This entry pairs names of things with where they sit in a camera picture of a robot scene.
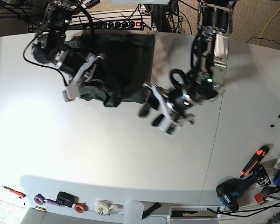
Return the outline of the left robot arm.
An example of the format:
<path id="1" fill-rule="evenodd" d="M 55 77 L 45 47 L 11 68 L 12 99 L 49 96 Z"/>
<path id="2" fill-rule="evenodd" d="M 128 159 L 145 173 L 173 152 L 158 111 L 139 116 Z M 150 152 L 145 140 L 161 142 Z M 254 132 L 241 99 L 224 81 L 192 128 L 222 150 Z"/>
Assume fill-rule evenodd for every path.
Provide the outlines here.
<path id="1" fill-rule="evenodd" d="M 169 74 L 172 88 L 164 89 L 145 82 L 149 96 L 138 116 L 151 109 L 160 111 L 151 125 L 175 136 L 186 122 L 195 123 L 189 109 L 212 101 L 224 92 L 229 40 L 233 32 L 235 0 L 201 0 L 198 4 L 197 34 L 191 45 L 190 70 L 173 69 Z"/>

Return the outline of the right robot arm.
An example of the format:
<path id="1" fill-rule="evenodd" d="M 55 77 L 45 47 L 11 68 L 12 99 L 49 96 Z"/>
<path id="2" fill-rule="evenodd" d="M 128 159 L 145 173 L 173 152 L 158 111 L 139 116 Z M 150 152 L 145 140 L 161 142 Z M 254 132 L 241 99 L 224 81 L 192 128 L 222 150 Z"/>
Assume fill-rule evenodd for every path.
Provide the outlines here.
<path id="1" fill-rule="evenodd" d="M 53 0 L 47 4 L 39 31 L 29 43 L 34 65 L 53 69 L 60 75 L 67 74 L 64 79 L 63 97 L 66 102 L 81 97 L 80 90 L 90 82 L 99 60 L 103 54 L 88 53 L 81 56 L 65 43 L 66 31 L 70 27 L 72 17 L 83 13 L 89 21 L 90 40 L 94 40 L 94 24 L 87 9 L 92 7 L 92 0 Z"/>

